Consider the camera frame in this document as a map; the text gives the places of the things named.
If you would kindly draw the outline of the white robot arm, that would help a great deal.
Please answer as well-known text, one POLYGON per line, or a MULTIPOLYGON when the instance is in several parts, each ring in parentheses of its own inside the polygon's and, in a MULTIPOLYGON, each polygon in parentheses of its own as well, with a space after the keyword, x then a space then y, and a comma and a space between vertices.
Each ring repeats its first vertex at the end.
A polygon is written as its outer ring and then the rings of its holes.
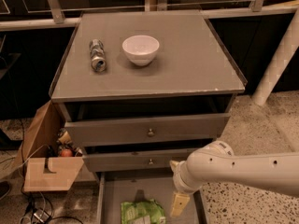
POLYGON ((231 182, 299 196, 299 153, 236 156, 225 142, 196 149, 185 161, 171 161, 176 191, 171 216, 181 215, 190 196, 205 183, 231 182))

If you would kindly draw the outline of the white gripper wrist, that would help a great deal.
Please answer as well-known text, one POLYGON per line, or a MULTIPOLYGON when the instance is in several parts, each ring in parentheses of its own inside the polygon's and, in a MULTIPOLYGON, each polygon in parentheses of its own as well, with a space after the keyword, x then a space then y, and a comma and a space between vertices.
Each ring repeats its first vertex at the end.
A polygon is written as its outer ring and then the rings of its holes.
POLYGON ((191 175, 186 161, 171 160, 169 165, 173 172, 175 188, 178 191, 173 193, 170 216, 179 217, 190 201, 190 196, 187 194, 194 194, 201 188, 202 183, 191 175))

